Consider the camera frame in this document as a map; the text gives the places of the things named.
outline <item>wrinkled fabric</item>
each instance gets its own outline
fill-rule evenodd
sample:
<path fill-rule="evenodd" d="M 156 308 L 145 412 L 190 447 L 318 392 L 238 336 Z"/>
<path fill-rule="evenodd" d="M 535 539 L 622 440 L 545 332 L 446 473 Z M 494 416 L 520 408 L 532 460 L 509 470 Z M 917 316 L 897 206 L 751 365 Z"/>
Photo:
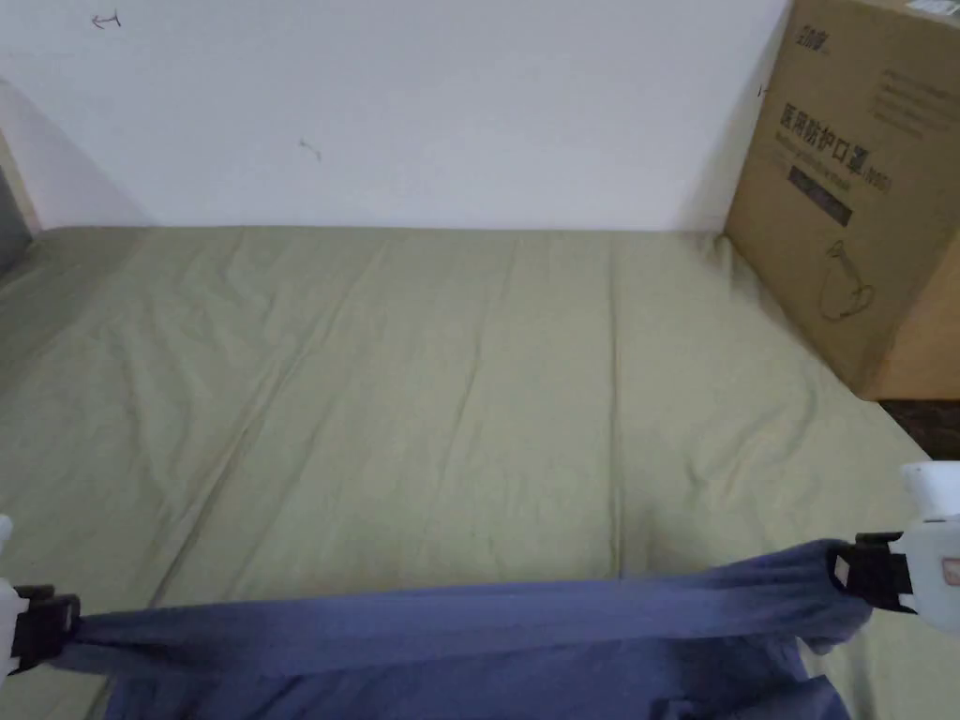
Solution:
<path fill-rule="evenodd" d="M 655 580 L 535 583 L 86 618 L 56 667 L 108 718 L 848 717 L 810 680 L 870 608 L 829 541 Z"/>

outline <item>mattress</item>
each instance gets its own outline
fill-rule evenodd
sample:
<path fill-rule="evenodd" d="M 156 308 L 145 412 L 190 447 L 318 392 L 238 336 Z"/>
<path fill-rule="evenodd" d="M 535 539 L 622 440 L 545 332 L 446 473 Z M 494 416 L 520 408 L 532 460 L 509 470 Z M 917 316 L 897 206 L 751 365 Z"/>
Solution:
<path fill-rule="evenodd" d="M 61 229 L 0 333 L 0 569 L 87 613 L 686 572 L 902 528 L 923 458 L 708 235 Z M 959 660 L 878 613 L 810 664 L 897 718 Z M 103 692 L 39 668 L 0 714 Z"/>

